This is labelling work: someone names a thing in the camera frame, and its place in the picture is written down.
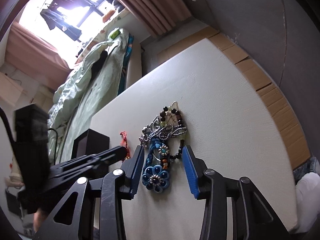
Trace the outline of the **person's left hand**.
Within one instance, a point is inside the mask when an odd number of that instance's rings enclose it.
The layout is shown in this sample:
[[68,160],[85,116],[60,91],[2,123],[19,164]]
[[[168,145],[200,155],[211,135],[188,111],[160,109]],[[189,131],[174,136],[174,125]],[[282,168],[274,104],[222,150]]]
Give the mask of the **person's left hand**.
[[39,228],[41,227],[42,223],[46,220],[46,218],[47,218],[47,214],[42,209],[38,209],[34,213],[33,228],[35,232],[39,230]]

